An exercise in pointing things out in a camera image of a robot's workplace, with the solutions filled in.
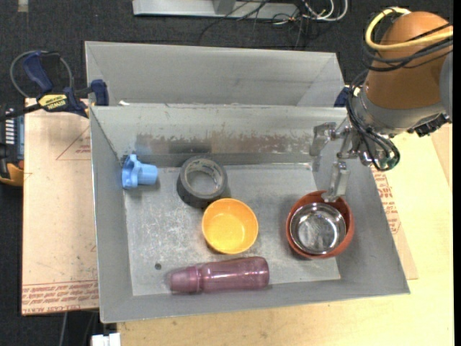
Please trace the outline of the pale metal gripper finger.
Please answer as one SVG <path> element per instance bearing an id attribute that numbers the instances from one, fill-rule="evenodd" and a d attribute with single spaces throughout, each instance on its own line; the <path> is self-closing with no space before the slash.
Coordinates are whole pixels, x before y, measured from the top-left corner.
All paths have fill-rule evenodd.
<path id="1" fill-rule="evenodd" d="M 310 156 L 313 158 L 312 170 L 317 172 L 320 167 L 321 152 L 326 144 L 336 137 L 336 123 L 326 122 L 313 128 L 313 140 L 310 145 Z"/>
<path id="2" fill-rule="evenodd" d="M 350 170 L 345 161 L 336 161 L 331 169 L 331 180 L 328 189 L 323 193 L 323 200 L 327 203 L 336 202 L 346 195 Z"/>

